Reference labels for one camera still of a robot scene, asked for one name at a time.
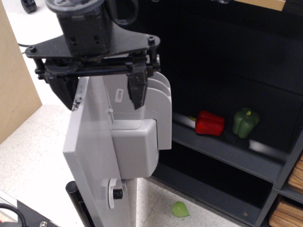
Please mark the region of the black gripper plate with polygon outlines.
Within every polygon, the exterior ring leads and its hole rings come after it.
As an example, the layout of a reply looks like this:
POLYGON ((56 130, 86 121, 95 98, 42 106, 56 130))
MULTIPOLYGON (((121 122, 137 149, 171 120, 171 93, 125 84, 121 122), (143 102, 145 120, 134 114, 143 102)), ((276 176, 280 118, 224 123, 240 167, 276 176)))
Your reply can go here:
POLYGON ((36 64, 39 79, 71 110, 78 78, 86 76, 127 75, 129 97, 137 110, 144 106, 148 78, 160 70, 156 35, 129 31, 113 24, 110 47, 101 53, 95 46, 84 54, 72 53, 63 35, 31 45, 25 50, 36 64))

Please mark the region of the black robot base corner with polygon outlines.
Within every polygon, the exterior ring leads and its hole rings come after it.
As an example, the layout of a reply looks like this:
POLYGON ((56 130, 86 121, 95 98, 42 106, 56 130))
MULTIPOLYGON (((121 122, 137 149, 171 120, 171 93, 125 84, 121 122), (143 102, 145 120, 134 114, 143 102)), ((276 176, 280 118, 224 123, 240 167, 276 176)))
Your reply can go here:
POLYGON ((15 199, 8 201, 1 198, 0 213, 13 219, 12 221, 0 219, 1 227, 58 227, 52 220, 15 199))

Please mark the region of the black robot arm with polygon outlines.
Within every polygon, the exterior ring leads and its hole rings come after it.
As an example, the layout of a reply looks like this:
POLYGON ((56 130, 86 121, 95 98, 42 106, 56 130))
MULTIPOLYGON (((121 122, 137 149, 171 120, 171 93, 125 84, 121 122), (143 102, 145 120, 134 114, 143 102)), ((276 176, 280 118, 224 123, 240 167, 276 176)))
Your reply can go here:
POLYGON ((36 74, 72 109, 80 77, 127 75, 127 89, 135 109, 145 103, 148 78, 160 70, 155 35, 126 30, 138 15, 119 19, 113 0, 48 0, 63 34, 27 47, 36 74))

